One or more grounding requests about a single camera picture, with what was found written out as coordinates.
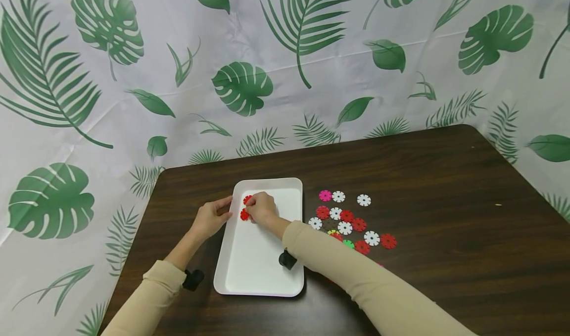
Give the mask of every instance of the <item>wooden table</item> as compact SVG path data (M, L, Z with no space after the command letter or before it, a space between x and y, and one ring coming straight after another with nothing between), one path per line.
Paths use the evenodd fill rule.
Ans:
M103 327L200 205L231 194L243 179L289 176L303 181L305 221L323 205L319 191L344 191L342 208L358 211L368 230L397 237L395 249L372 247L368 256L473 332L570 335L570 226L469 126L166 170ZM371 206L356 204L361 193ZM344 291L311 271L292 299L217 294L222 235L191 261L189 269L202 269L206 279L195 292L181 291L156 335L377 335Z

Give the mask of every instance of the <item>white backdrop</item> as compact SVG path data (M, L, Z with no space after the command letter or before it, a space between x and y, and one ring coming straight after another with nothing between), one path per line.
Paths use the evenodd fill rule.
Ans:
M96 335L164 168L465 123L570 221L570 0L0 2L2 335Z

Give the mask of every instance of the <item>red snowflake block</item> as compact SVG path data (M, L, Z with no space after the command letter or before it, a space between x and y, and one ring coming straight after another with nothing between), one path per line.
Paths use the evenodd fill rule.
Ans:
M250 214L246 211L246 209L241 209L241 212L239 213L239 218L247 221L247 219L249 219Z
M342 210L342 212L340 213L340 219L344 222L352 222L354 218L355 215L353 215L352 212L348 210Z
M352 228L357 232L362 232L366 230L366 223L363 219L352 220Z
M338 232L334 232L334 234L330 234L329 236L334 237L335 239L342 242L342 235L339 234Z
M370 252L370 246L368 246L364 241L356 241L355 250L366 256L368 252Z
M329 218L329 208L327 208L326 206L319 206L317 208L317 217L321 220L326 220Z
M391 234L383 234L380 236L380 244L386 249L393 249L396 243L395 237Z

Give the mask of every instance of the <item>forearm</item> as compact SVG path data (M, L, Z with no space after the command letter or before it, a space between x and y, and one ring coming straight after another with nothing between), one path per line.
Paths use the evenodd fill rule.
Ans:
M343 288L383 336L474 335L387 269L308 225L291 223L283 244L307 268Z

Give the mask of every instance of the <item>plastic tray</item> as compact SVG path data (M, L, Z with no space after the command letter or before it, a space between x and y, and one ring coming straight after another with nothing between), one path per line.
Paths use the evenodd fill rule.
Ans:
M294 297L303 290L303 266L289 271L279 264L284 249L274 235L251 221L239 218L243 198L266 191L275 198L279 216L303 220L303 183L297 178L241 181L236 184L226 223L224 240L214 274L214 289L220 294Z

